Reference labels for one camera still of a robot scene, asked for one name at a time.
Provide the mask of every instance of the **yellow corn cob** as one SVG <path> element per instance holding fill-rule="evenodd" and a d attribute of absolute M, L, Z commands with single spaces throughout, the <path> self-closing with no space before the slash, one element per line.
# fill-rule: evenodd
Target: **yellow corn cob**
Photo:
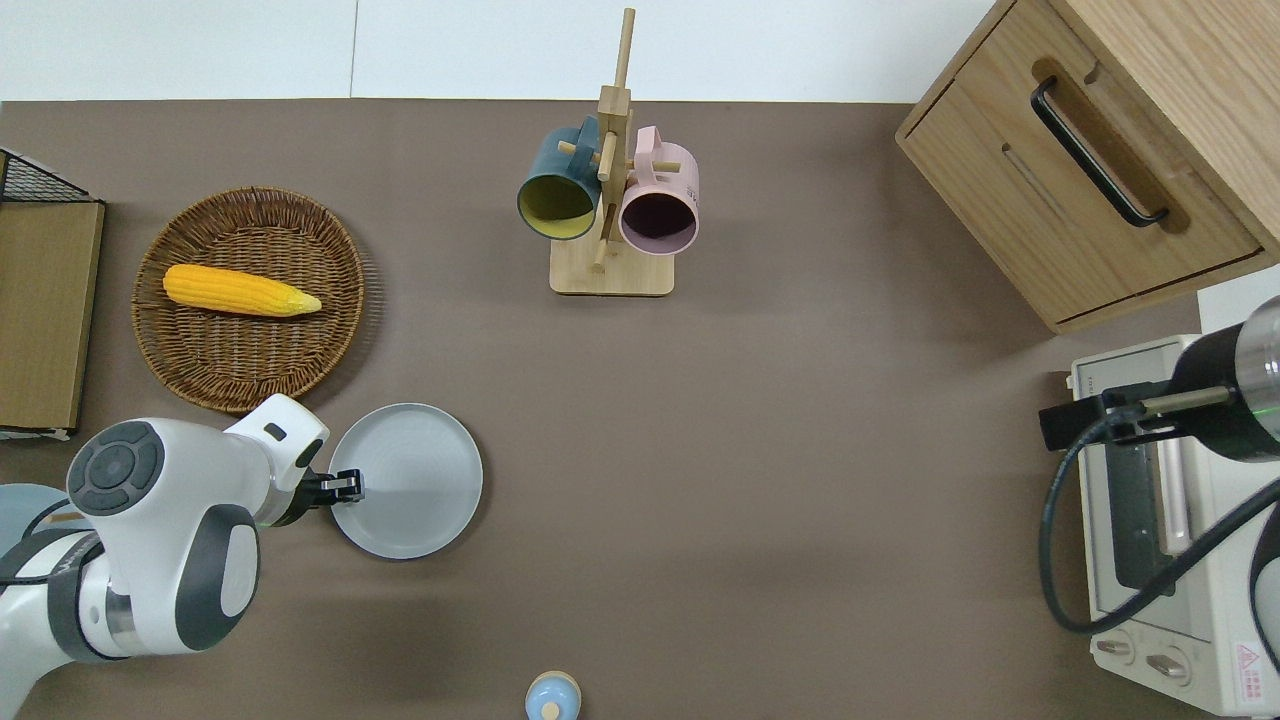
<path fill-rule="evenodd" d="M 174 302 L 223 313 L 287 318 L 320 309 L 320 300 L 291 284 L 205 265 L 173 265 L 164 291 Z"/>

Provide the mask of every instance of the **mug rack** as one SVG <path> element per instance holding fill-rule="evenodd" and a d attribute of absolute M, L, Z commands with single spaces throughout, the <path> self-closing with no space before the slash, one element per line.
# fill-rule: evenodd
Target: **mug rack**
<path fill-rule="evenodd" d="M 660 297 L 676 288 L 676 259 L 671 255 L 648 255 L 622 241 L 618 229 L 618 208 L 626 190 L 626 146 L 631 136 L 634 110 L 627 90 L 627 64 L 631 59 L 631 35 L 636 12 L 622 13 L 622 38 L 613 85 L 600 86 L 596 118 L 600 123 L 599 173 L 600 201 L 591 228 L 575 240 L 552 242 L 550 286 L 561 295 L 622 295 Z M 572 143 L 561 142 L 562 152 L 572 154 Z M 678 172 L 675 167 L 658 170 Z"/>

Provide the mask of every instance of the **pink mug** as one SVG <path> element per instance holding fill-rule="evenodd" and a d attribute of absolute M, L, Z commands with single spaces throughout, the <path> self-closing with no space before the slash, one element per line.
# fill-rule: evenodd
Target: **pink mug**
<path fill-rule="evenodd" d="M 659 161 L 680 163 L 680 170 L 655 172 Z M 636 132 L 635 164 L 618 209 L 622 240 L 649 255 L 685 250 L 698 237 L 698 160 L 649 126 Z"/>

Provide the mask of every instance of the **warning label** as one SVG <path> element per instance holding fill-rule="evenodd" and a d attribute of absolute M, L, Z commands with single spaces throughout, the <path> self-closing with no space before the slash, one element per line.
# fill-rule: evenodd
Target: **warning label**
<path fill-rule="evenodd" d="M 1235 696 L 1240 705 L 1261 705 L 1262 647 L 1258 643 L 1235 643 Z"/>

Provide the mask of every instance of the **round woven tray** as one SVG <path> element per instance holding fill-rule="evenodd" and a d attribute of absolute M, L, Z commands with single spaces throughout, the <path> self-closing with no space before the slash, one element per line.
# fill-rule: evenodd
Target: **round woven tray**
<path fill-rule="evenodd" d="M 161 281 L 179 263 L 285 282 L 323 306 L 262 318 L 178 305 Z M 364 301 L 360 254 L 333 213 L 296 192 L 243 187 L 187 208 L 151 243 L 133 284 L 133 332 L 151 372 L 179 397 L 247 413 L 329 374 L 351 346 Z"/>

